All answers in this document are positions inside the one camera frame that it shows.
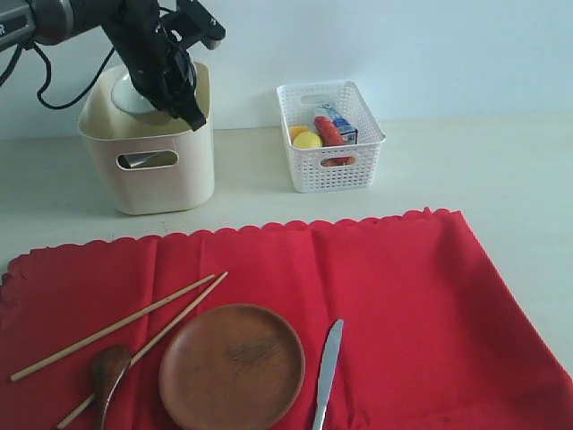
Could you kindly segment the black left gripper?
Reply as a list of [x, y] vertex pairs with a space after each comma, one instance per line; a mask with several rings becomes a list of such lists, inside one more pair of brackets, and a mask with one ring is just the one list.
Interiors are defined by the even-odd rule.
[[195, 132], [207, 124], [195, 96], [191, 59], [165, 26], [156, 1], [119, 1], [102, 29], [134, 89], [156, 110], [174, 112]]

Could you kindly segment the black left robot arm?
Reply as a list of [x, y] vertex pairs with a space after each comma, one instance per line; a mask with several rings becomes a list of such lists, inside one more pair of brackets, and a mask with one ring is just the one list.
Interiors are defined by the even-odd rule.
[[14, 52], [1, 80], [13, 73], [24, 50], [34, 50], [46, 69], [37, 98], [51, 83], [52, 66], [42, 51], [101, 28], [122, 59], [135, 91], [156, 110], [197, 131], [206, 116], [196, 99], [197, 75], [188, 48], [204, 40], [211, 16], [197, 1], [165, 11], [157, 1], [3, 1], [1, 48]]

